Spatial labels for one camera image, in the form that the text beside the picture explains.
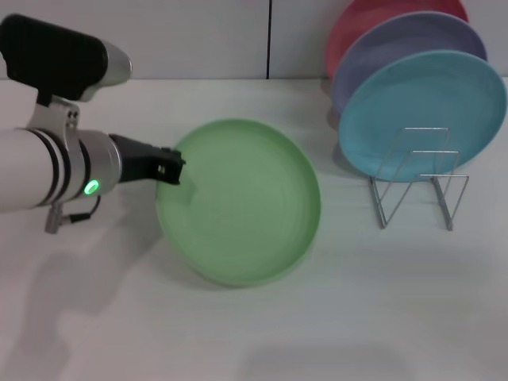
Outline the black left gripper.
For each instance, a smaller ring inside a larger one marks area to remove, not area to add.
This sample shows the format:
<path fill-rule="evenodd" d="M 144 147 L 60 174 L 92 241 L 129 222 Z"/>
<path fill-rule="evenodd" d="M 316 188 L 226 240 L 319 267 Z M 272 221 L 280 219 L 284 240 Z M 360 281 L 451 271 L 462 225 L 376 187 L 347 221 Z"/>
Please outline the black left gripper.
<path fill-rule="evenodd" d="M 151 144 L 110 134 L 121 160 L 120 183 L 154 179 L 170 185 L 179 185 L 186 161 L 173 148 L 158 148 Z"/>

